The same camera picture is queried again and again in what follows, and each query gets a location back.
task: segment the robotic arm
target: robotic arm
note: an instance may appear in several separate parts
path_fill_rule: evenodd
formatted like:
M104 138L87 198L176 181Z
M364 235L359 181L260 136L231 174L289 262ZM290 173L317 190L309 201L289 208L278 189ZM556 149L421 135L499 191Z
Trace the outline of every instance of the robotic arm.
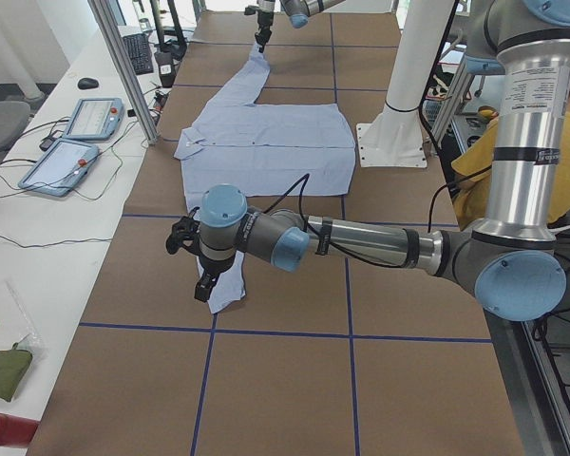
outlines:
M424 269L509 320L558 305L566 279L546 221L570 86L570 0L474 0L471 20L477 32L469 33L467 54L485 67L496 57L506 74L486 217L463 233L421 235L289 211L267 215L248 207L236 188L214 187L200 220L182 218L167 240L170 253L181 247L200 258L205 274L196 298L209 297L237 250L288 271L316 250Z
M283 10L289 16L294 29L301 29L308 24L308 19L324 9L342 3L345 0L281 0ZM276 0L257 0L257 6L249 6L245 9L245 15L251 16L257 13L256 42L259 44L259 51L264 52L273 34L270 27L275 18Z

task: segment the computer mouse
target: computer mouse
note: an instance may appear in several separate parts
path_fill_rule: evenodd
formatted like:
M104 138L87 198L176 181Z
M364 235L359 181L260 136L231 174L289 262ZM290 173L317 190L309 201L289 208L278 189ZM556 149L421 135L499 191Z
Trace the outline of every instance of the computer mouse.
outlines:
M93 78L83 78L78 81L78 88L81 90L87 90L89 88L97 88L99 87L99 81Z

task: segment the blue joint cap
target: blue joint cap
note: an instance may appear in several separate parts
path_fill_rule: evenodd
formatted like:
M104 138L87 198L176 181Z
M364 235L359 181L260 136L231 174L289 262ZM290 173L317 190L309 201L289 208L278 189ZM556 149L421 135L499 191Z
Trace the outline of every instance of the blue joint cap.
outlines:
M292 14L289 16L289 21L294 26L294 29L301 29L308 24L308 16L306 14Z
M523 0L525 6L547 24L570 27L570 0Z
M552 311L566 291L566 274L546 252L519 251L488 264L475 282L475 297L487 311L527 321Z
M504 74L504 66L495 59L465 56L466 71L477 76L492 76Z
M279 269L292 273L306 253L311 238L308 233L292 227L283 233L273 249L270 262Z
M247 199L234 185L216 185L202 196L200 222L212 228L227 228L247 213Z

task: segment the green cloth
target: green cloth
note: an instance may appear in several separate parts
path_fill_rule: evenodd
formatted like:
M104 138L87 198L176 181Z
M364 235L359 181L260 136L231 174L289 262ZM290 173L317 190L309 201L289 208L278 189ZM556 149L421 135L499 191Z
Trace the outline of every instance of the green cloth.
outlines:
M11 350L0 351L0 398L10 402L28 371L31 358L29 351L17 350L16 344Z

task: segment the tablet screen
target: tablet screen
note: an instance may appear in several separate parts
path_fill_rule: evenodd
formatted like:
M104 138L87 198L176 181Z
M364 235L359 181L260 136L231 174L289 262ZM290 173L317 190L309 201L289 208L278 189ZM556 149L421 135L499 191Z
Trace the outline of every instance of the tablet screen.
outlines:
M71 136L94 136L104 131L112 100L85 100L67 132Z
M59 142L26 179L25 186L59 187L64 180L71 178L72 173L78 172L78 160L85 156L87 145L71 142Z

